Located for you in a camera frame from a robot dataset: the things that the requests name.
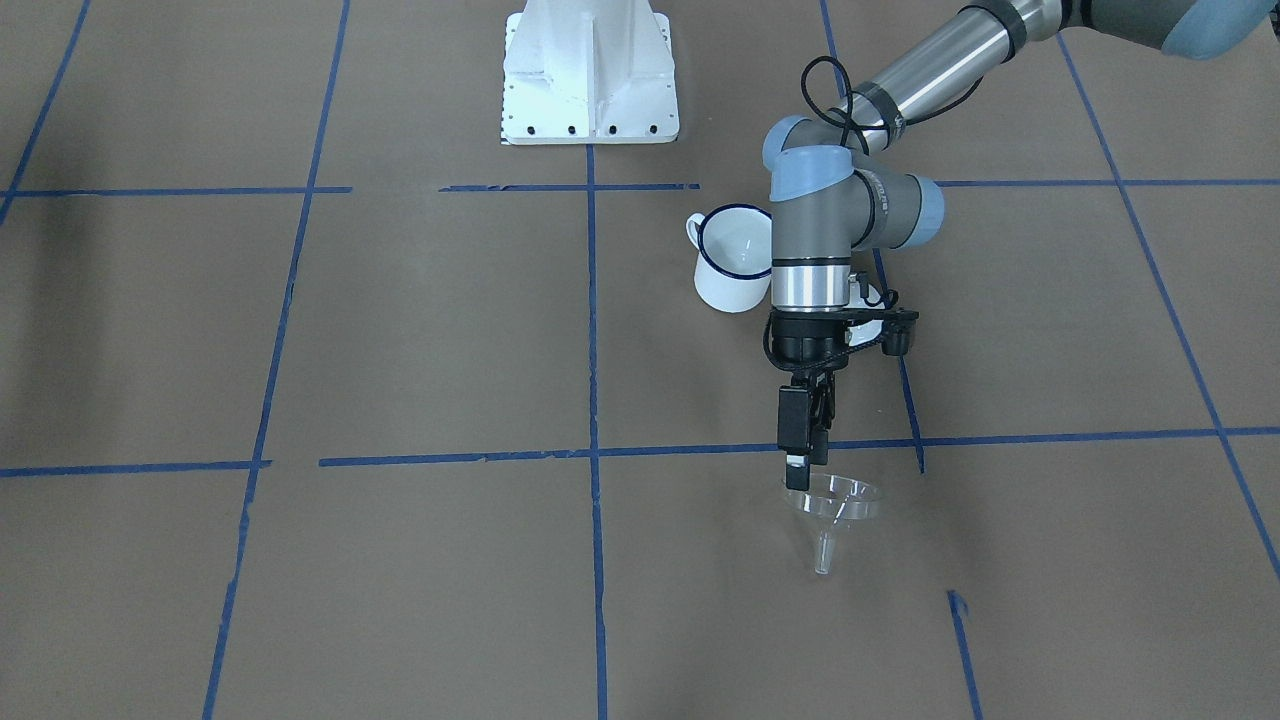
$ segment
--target blue tape line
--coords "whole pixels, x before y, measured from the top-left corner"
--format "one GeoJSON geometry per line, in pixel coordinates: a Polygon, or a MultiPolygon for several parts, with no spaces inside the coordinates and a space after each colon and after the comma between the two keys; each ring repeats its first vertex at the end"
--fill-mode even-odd
{"type": "Polygon", "coordinates": [[[595,263],[595,146],[586,146],[586,266],[588,266],[588,365],[590,366],[591,421],[591,557],[595,578],[595,702],[599,720],[609,717],[609,674],[604,632],[604,532],[600,511],[600,421],[598,363],[598,284],[595,263]]]}
{"type": "Polygon", "coordinates": [[[1280,436],[1280,427],[1268,425],[1261,428],[1226,428],[1226,434],[1231,437],[1280,436]]]}
{"type": "Polygon", "coordinates": [[[315,146],[311,151],[311,170],[307,173],[307,191],[302,196],[302,213],[298,217],[298,231],[293,238],[293,255],[289,259],[289,275],[284,286],[284,299],[280,304],[280,322],[275,331],[275,345],[271,350],[271,368],[266,375],[266,391],[262,395],[262,416],[257,427],[257,437],[253,441],[253,466],[250,468],[248,480],[244,484],[244,502],[241,506],[239,536],[236,542],[236,570],[232,580],[227,584],[227,596],[223,601],[221,621],[218,626],[218,642],[214,647],[212,666],[209,670],[209,689],[205,693],[204,720],[212,720],[214,705],[218,700],[218,684],[221,678],[223,659],[227,653],[227,638],[230,634],[232,615],[236,609],[236,591],[239,587],[241,569],[244,564],[244,547],[248,541],[250,506],[253,505],[253,496],[257,492],[259,461],[266,446],[266,429],[271,420],[271,401],[275,396],[275,383],[280,372],[280,356],[284,354],[284,336],[288,332],[289,309],[293,305],[293,287],[298,278],[298,260],[302,256],[302,243],[306,240],[307,220],[311,214],[311,200],[315,196],[316,176],[320,172],[320,156],[324,151],[325,129],[329,124],[329,108],[333,105],[333,91],[338,83],[338,65],[342,61],[342,45],[347,35],[347,18],[351,13],[351,0],[342,1],[342,17],[338,20],[338,38],[334,41],[333,60],[329,65],[329,83],[325,87],[324,105],[320,109],[320,126],[316,128],[315,146]]]}
{"type": "Polygon", "coordinates": [[[440,192],[617,192],[701,190],[696,182],[655,182],[621,184],[451,184],[440,192]]]}
{"type": "Polygon", "coordinates": [[[58,64],[58,72],[54,73],[54,82],[49,86],[49,95],[45,96],[45,104],[40,106],[40,114],[36,117],[36,124],[31,128],[31,136],[27,138],[27,146],[22,149],[22,159],[18,160],[18,168],[13,173],[13,181],[9,183],[9,192],[5,195],[4,202],[0,204],[0,225],[4,224],[5,218],[9,217],[9,208],[13,205],[14,192],[17,192],[18,186],[22,184],[22,176],[27,172],[27,164],[31,163],[31,155],[36,150],[36,141],[40,140],[40,131],[45,128],[45,120],[49,119],[49,109],[54,105],[54,97],[58,96],[58,88],[63,85],[63,77],[67,74],[67,67],[72,61],[72,54],[76,51],[76,44],[79,42],[81,29],[84,27],[84,18],[88,17],[88,6],[91,0],[84,0],[81,4],[79,15],[76,17],[76,27],[72,28],[72,37],[67,41],[67,50],[63,51],[63,61],[58,64]]]}
{"type": "MultiPolygon", "coordinates": [[[[818,0],[818,6],[822,10],[822,27],[827,32],[827,54],[838,58],[836,55],[836,33],[831,29],[831,10],[827,8],[827,0],[818,0]]],[[[836,68],[831,68],[831,72],[836,76],[836,90],[840,91],[840,96],[847,97],[849,88],[845,87],[845,78],[840,77],[840,70],[836,68]]]]}
{"type": "MultiPolygon", "coordinates": [[[[881,256],[879,249],[872,250],[872,258],[876,260],[876,277],[879,279],[882,288],[888,288],[888,274],[884,272],[884,259],[881,256]]],[[[906,421],[911,425],[911,441],[915,443],[915,464],[920,468],[920,474],[924,474],[927,468],[927,461],[924,457],[924,442],[920,438],[920,419],[915,414],[915,396],[911,393],[911,375],[906,370],[906,359],[897,359],[897,375],[902,384],[902,404],[906,406],[906,421]]]]}
{"type": "MultiPolygon", "coordinates": [[[[938,187],[1115,187],[1115,179],[980,179],[934,181],[938,187]]],[[[1126,179],[1126,186],[1143,187],[1248,187],[1280,184],[1280,178],[1221,179],[1126,179]]]]}
{"type": "MultiPolygon", "coordinates": [[[[262,468],[271,465],[261,460],[262,468]]],[[[196,473],[201,470],[248,470],[252,460],[221,462],[143,462],[140,465],[61,465],[50,468],[0,468],[0,478],[55,478],[67,475],[142,475],[147,473],[196,473]]]]}
{"type": "Polygon", "coordinates": [[[1044,433],[1027,436],[984,436],[984,437],[933,437],[924,438],[929,447],[960,447],[986,445],[1037,445],[1048,442],[1119,442],[1133,439],[1187,439],[1217,437],[1213,428],[1193,428],[1174,430],[1117,430],[1110,433],[1044,433]]]}
{"type": "Polygon", "coordinates": [[[956,591],[947,591],[947,605],[951,606],[951,625],[956,632],[956,646],[960,648],[960,665],[964,667],[964,684],[969,689],[969,707],[973,720],[982,720],[982,701],[978,698],[978,680],[973,674],[973,657],[969,656],[969,638],[964,632],[964,616],[969,615],[969,605],[956,591]]]}
{"type": "Polygon", "coordinates": [[[1115,181],[1102,179],[991,179],[934,181],[938,187],[1114,187],[1115,181]]]}
{"type": "MultiPolygon", "coordinates": [[[[137,187],[104,190],[19,190],[14,197],[172,197],[202,195],[306,195],[306,187],[137,187]]],[[[352,192],[351,186],[324,186],[310,190],[317,195],[342,195],[352,192]]]]}
{"type": "Polygon", "coordinates": [[[1226,460],[1231,466],[1231,473],[1235,475],[1235,483],[1240,488],[1240,495],[1244,497],[1244,503],[1249,510],[1249,515],[1253,518],[1253,527],[1258,532],[1258,538],[1262,541],[1262,547],[1266,550],[1267,559],[1271,561],[1271,570],[1276,579],[1280,580],[1280,556],[1276,555],[1275,543],[1271,542],[1271,533],[1267,530],[1266,523],[1262,520],[1262,514],[1258,512],[1257,502],[1253,500],[1253,492],[1249,489],[1249,483],[1244,478],[1244,471],[1240,469],[1239,461],[1235,459],[1235,450],[1231,448],[1231,441],[1228,437],[1226,429],[1222,427],[1222,419],[1219,416],[1217,407],[1213,405],[1213,397],[1208,392],[1208,384],[1204,382],[1204,375],[1201,373],[1199,363],[1196,360],[1196,354],[1192,351],[1190,341],[1187,338],[1187,332],[1183,329],[1183,323],[1178,318],[1178,310],[1174,307],[1174,301],[1169,295],[1169,288],[1165,287],[1164,275],[1160,273],[1160,268],[1156,264],[1156,256],[1151,250],[1151,243],[1147,242],[1147,233],[1142,227],[1142,222],[1138,219],[1138,211],[1133,206],[1133,200],[1129,197],[1129,190],[1125,186],[1125,179],[1120,174],[1120,167],[1116,164],[1115,155],[1111,152],[1111,146],[1107,143],[1106,135],[1102,132],[1102,123],[1098,122],[1098,115],[1093,109],[1093,102],[1089,101],[1088,92],[1084,91],[1084,82],[1080,79],[1080,73],[1075,68],[1075,61],[1071,59],[1071,51],[1068,50],[1066,42],[1062,36],[1057,36],[1057,46],[1062,51],[1062,58],[1066,60],[1066,68],[1071,73],[1071,79],[1075,82],[1075,90],[1080,94],[1080,100],[1084,101],[1084,110],[1089,115],[1089,122],[1093,124],[1093,132],[1098,136],[1098,143],[1102,146],[1102,154],[1107,159],[1107,165],[1111,167],[1111,174],[1115,178],[1116,188],[1120,191],[1120,197],[1124,200],[1125,210],[1129,213],[1129,222],[1133,224],[1134,232],[1138,234],[1138,242],[1142,246],[1142,254],[1147,259],[1147,266],[1151,269],[1151,277],[1156,281],[1156,288],[1160,291],[1160,299],[1165,304],[1165,310],[1169,313],[1169,320],[1174,324],[1174,331],[1178,333],[1178,342],[1183,346],[1183,355],[1187,356],[1187,363],[1190,365],[1192,375],[1196,378],[1196,386],[1199,388],[1201,398],[1204,401],[1204,407],[1208,410],[1210,419],[1213,421],[1213,429],[1217,433],[1219,442],[1222,445],[1222,452],[1226,455],[1226,460]]]}
{"type": "Polygon", "coordinates": [[[448,452],[442,455],[387,455],[324,457],[321,468],[361,468],[369,465],[443,465],[451,462],[509,462],[512,460],[567,460],[588,457],[590,450],[522,450],[516,452],[448,452]]]}
{"type": "Polygon", "coordinates": [[[1271,186],[1280,184],[1280,178],[1221,178],[1221,179],[1125,179],[1128,186],[1146,187],[1212,187],[1212,186],[1271,186]]]}
{"type": "MultiPolygon", "coordinates": [[[[1280,427],[1226,428],[1229,436],[1280,436],[1280,427]]],[[[993,445],[1038,445],[1075,442],[1124,442],[1148,439],[1190,439],[1217,437],[1213,428],[1187,428],[1166,430],[1115,430],[1103,433],[1042,433],[1021,436],[973,436],[973,437],[922,437],[832,441],[831,450],[891,450],[916,447],[980,447],[993,445]]],[[[439,455],[387,455],[324,457],[321,468],[352,468],[364,465],[436,465],[448,462],[511,461],[511,460],[571,460],[590,457],[593,452],[600,457],[649,457],[668,455],[737,455],[751,452],[776,452],[777,445],[768,442],[737,445],[654,445],[632,447],[589,447],[577,450],[524,450],[516,452],[451,452],[439,455]]]]}

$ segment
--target clear plastic funnel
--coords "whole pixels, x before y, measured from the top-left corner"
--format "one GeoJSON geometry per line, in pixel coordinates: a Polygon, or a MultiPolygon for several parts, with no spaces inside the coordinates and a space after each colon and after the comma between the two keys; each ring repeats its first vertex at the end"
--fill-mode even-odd
{"type": "Polygon", "coordinates": [[[836,534],[879,514],[879,488],[840,475],[812,473],[808,492],[786,493],[787,503],[805,516],[817,534],[813,570],[819,575],[831,573],[836,534]]]}

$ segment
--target blue mug rim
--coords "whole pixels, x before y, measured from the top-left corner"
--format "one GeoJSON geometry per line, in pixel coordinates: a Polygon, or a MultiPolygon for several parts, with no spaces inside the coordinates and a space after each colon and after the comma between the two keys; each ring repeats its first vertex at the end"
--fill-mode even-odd
{"type": "Polygon", "coordinates": [[[755,205],[748,205],[746,202],[732,202],[730,205],[721,205],[719,208],[717,208],[717,209],[712,210],[710,213],[708,213],[707,217],[703,218],[703,222],[698,223],[698,254],[703,256],[703,260],[707,260],[708,265],[710,265],[712,268],[714,268],[717,273],[719,273],[719,274],[722,274],[724,277],[730,277],[730,278],[733,278],[736,281],[758,281],[758,279],[760,279],[763,277],[767,277],[769,273],[772,273],[773,268],[772,266],[765,268],[764,272],[755,273],[755,274],[751,274],[751,275],[740,275],[737,273],[733,273],[733,272],[726,270],[724,268],[721,268],[719,264],[716,263],[716,260],[712,260],[712,256],[707,254],[707,246],[703,243],[703,228],[707,227],[707,223],[709,223],[710,219],[714,218],[721,211],[723,211],[723,210],[732,210],[735,208],[744,208],[746,210],[755,210],[756,213],[759,213],[759,214],[764,215],[765,218],[768,218],[771,222],[773,220],[773,215],[771,215],[763,208],[756,208],[755,205]]]}

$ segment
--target white enamel mug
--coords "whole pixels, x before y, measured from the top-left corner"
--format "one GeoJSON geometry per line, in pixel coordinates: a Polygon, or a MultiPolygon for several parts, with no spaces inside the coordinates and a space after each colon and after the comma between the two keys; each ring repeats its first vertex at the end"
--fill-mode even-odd
{"type": "Polygon", "coordinates": [[[694,287],[722,313],[745,313],[764,300],[773,266],[773,220],[754,205],[694,213],[685,232],[698,249],[694,287]]]}

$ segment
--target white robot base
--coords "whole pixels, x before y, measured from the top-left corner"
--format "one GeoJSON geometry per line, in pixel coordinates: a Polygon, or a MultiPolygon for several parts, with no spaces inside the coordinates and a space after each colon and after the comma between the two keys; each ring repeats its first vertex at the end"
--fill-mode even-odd
{"type": "Polygon", "coordinates": [[[648,0],[529,0],[507,18],[502,141],[671,142],[671,20],[648,0]]]}

